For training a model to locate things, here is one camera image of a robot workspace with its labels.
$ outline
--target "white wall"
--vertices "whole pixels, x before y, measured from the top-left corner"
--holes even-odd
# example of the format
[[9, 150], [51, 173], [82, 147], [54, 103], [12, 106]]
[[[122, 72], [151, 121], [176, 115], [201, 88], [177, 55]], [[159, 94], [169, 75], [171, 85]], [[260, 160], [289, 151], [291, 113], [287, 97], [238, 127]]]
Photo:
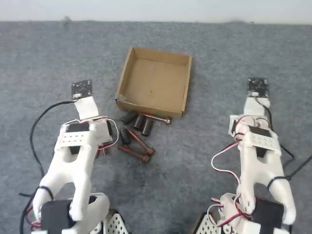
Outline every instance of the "white wall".
[[312, 0], [0, 0], [0, 20], [312, 24]]

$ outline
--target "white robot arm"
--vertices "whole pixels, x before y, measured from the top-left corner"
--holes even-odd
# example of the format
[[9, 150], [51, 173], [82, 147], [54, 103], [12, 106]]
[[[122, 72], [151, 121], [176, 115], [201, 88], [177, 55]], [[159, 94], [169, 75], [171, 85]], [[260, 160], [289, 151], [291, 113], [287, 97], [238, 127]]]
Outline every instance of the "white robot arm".
[[[229, 134], [235, 138], [235, 143], [219, 153], [238, 146], [241, 176], [236, 178], [236, 194], [224, 194], [220, 200], [213, 198], [212, 201], [217, 204], [212, 206], [219, 208], [218, 222], [214, 221], [209, 212], [211, 206], [207, 214], [202, 216], [195, 233], [203, 230], [207, 230], [207, 233], [210, 233], [209, 230], [216, 230], [220, 234], [289, 233], [283, 229], [283, 224], [293, 224], [296, 209], [289, 182], [284, 177], [278, 137], [265, 116], [265, 107], [270, 107], [268, 91], [266, 79], [249, 79], [244, 113], [230, 116]], [[256, 183], [267, 186], [277, 202], [256, 198]]]
[[[72, 95], [80, 120], [60, 128], [51, 165], [32, 201], [36, 223], [40, 224], [40, 229], [32, 234], [106, 234], [109, 230], [106, 218], [110, 203], [105, 194], [91, 193], [91, 172], [99, 146], [115, 144], [118, 129], [112, 119], [98, 116], [90, 80], [74, 83]], [[117, 130], [113, 143], [107, 121], [114, 123]], [[70, 182], [75, 186], [73, 198], [54, 200]], [[124, 227], [120, 215], [115, 217]]]

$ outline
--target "screw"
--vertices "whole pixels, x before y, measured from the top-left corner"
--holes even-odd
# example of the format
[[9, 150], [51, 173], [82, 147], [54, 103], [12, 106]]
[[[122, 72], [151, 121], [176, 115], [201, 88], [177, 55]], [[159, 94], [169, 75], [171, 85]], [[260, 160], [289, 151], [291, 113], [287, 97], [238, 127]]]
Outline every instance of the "screw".
[[129, 130], [130, 135], [140, 144], [140, 146], [146, 151], [146, 153], [152, 156], [155, 153], [155, 149], [146, 144], [141, 138], [137, 136], [133, 131]]
[[162, 121], [167, 125], [171, 124], [171, 118], [170, 117], [158, 117], [158, 116], [150, 115], [148, 113], [141, 113], [141, 114], [148, 117], [148, 118], [152, 118], [154, 120]]
[[141, 159], [142, 162], [144, 163], [148, 163], [150, 161], [150, 157], [148, 155], [142, 155], [136, 151], [134, 151], [133, 149], [129, 148], [128, 146], [124, 146], [124, 145], [119, 145], [118, 146], [119, 150], [122, 150], [123, 152], [127, 152], [139, 159]]

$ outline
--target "open cardboard box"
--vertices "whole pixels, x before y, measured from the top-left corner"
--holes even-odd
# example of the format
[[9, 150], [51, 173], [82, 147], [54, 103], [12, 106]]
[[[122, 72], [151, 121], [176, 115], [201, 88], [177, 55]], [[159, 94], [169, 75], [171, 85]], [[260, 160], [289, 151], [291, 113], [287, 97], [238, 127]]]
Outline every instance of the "open cardboard box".
[[121, 109], [181, 117], [186, 106], [192, 57], [130, 48], [116, 93]]

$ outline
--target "circuit board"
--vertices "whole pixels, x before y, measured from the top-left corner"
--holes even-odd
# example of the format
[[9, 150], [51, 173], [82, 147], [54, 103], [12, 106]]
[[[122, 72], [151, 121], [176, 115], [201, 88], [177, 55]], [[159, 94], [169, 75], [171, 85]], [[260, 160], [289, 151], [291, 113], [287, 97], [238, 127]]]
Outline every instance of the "circuit board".
[[247, 92], [249, 97], [269, 98], [269, 83], [266, 78], [248, 79]]
[[72, 99], [77, 100], [92, 96], [92, 82], [90, 79], [72, 83]]

